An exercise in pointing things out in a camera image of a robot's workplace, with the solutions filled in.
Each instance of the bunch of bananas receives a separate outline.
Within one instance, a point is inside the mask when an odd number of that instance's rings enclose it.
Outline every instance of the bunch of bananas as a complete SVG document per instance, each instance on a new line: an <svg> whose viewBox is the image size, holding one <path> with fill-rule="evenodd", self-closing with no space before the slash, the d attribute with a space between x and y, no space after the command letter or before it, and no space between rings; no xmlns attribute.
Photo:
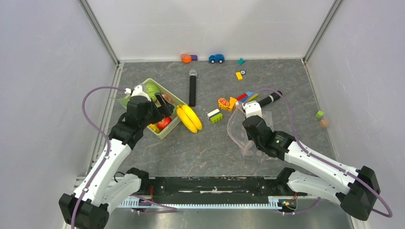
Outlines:
<svg viewBox="0 0 405 229"><path fill-rule="evenodd" d="M177 116L183 122L183 124L193 133L197 133L203 129L203 125L194 113L194 111L187 105L178 105L176 109Z"/></svg>

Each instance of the white wall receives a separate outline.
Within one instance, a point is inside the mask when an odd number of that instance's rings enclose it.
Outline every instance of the white wall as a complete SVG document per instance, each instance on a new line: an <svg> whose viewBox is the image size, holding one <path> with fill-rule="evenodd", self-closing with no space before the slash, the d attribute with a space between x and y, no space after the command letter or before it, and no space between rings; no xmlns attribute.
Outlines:
<svg viewBox="0 0 405 229"><path fill-rule="evenodd" d="M393 209L392 219L372 213L373 229L405 224L404 12L403 0L344 1L309 61L336 153L374 169Z"/></svg>
<svg viewBox="0 0 405 229"><path fill-rule="evenodd" d="M88 0L121 60L303 57L333 0Z"/></svg>
<svg viewBox="0 0 405 229"><path fill-rule="evenodd" d="M76 0L2 1L0 30L0 228L61 228L115 67Z"/></svg>

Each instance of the green lego brick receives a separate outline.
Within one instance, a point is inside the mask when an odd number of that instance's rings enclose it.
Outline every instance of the green lego brick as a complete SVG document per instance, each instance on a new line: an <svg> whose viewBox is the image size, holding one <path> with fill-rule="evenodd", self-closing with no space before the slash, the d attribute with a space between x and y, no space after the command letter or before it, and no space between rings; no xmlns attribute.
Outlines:
<svg viewBox="0 0 405 229"><path fill-rule="evenodd" d="M248 100L248 102L255 100L258 96L259 96L259 94L254 94L254 95L252 95L252 97L250 97L250 99Z"/></svg>
<svg viewBox="0 0 405 229"><path fill-rule="evenodd" d="M217 114L217 115L210 118L211 123L214 124L214 123L220 121L223 117L224 116L222 115L222 113L219 113L219 114Z"/></svg>
<svg viewBox="0 0 405 229"><path fill-rule="evenodd" d="M323 111L318 111L315 116L316 116L317 118L322 118L322 116L323 116Z"/></svg>

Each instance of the fruit basket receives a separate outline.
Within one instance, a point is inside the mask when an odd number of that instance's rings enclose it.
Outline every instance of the fruit basket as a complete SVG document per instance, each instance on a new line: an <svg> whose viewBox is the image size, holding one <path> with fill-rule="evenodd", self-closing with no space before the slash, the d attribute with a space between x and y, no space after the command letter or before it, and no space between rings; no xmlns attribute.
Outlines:
<svg viewBox="0 0 405 229"><path fill-rule="evenodd" d="M143 84L147 84L147 83L154 83L159 88L159 90L162 94L168 95L171 99L171 104L173 104L175 107L173 110L173 114L170 116L170 118L172 118L172 121L169 123L169 125L167 125L166 128L164 128L162 131L160 131L160 133L157 134L151 128L148 127L148 129L150 131L152 131L158 138L164 139L164 137L166 137L170 133L170 131L172 131L181 122L181 120L179 119L179 117L176 114L177 105L186 104L186 103L183 102L178 97L176 97L175 95L173 95L171 92L169 92L166 88L164 88L162 85L160 85L158 82L154 81L153 79L149 78L143 82Z"/></svg>

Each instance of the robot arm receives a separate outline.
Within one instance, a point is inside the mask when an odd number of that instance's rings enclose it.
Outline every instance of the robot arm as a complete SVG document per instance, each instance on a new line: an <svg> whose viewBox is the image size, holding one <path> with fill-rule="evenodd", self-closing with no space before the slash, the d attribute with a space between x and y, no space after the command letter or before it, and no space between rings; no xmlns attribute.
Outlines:
<svg viewBox="0 0 405 229"><path fill-rule="evenodd" d="M285 168L279 175L281 190L292 190L313 194L328 199L349 215L367 220L377 200L365 186L346 173L350 172L370 185L377 193L380 188L372 169L363 166L360 170L334 161L302 144L310 152L307 154L299 146L295 138L282 131L272 131L261 117L260 106L254 102L244 106L246 119L243 126L249 140L252 140L257 149L270 157L298 165L313 174L304 175L291 168ZM341 172L336 168L316 159L320 157L327 162L344 168Z"/></svg>
<svg viewBox="0 0 405 229"><path fill-rule="evenodd" d="M127 89L126 93L131 94L131 98L127 104L127 112L119 118L108 136L111 143L109 154L106 156L106 146L90 173L73 194L63 194L59 199L64 219L70 224L74 206L82 191L85 192L76 215L75 226L78 228L93 228L99 223L100 228L104 228L109 213L129 195L146 187L143 180L148 180L148 173L133 168L107 191L107 186L119 165L143 137L144 129L173 113L174 106L164 100L160 93L155 94L161 104L157 107L144 92L144 86L141 84L134 90ZM91 185L85 188L94 174Z"/></svg>

